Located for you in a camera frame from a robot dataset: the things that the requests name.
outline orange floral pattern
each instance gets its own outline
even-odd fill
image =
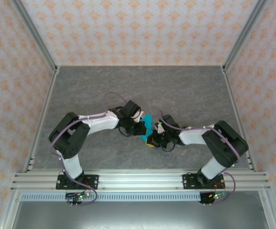
[[[11,1],[0,0],[0,217],[32,145],[51,75]]]
[[[269,1],[228,72],[259,170],[276,191],[276,0]]]
[[[221,65],[257,2],[23,0],[57,65]]]

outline black bracket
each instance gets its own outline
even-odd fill
[[[99,175],[84,175],[82,183],[89,185],[93,189],[98,189]],[[78,185],[69,180],[66,175],[58,175],[55,188],[57,190],[86,189],[84,186]]]
[[[221,185],[216,187],[215,183],[221,183],[225,186],[223,175],[217,175],[209,183],[201,184],[197,179],[196,173],[188,173],[182,175],[182,185],[184,189],[224,189]]]

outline blue object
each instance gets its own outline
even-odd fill
[[[152,131],[152,115],[147,114],[141,121],[144,121],[144,125],[147,128],[147,134],[140,136],[144,142],[147,141],[148,136],[150,136],[153,131]]]

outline wall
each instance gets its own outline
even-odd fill
[[[10,0],[0,0],[0,218],[22,171],[52,72]]]
[[[276,191],[276,0],[269,0],[228,76],[258,170],[269,171]]]
[[[221,65],[257,0],[23,0],[57,65]]]

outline gray marble surface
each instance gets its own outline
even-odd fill
[[[170,114],[180,126],[211,125],[225,120],[239,128],[219,66],[90,66],[61,67],[45,117],[33,168],[61,168],[49,152],[48,136],[67,112],[101,113],[103,95],[118,92],[147,114]],[[124,105],[114,95],[109,108]],[[200,168],[211,157],[207,146],[176,146],[172,152],[146,146],[140,137],[124,137],[118,130],[94,133],[80,153],[85,169]],[[243,157],[237,167],[248,167]]]

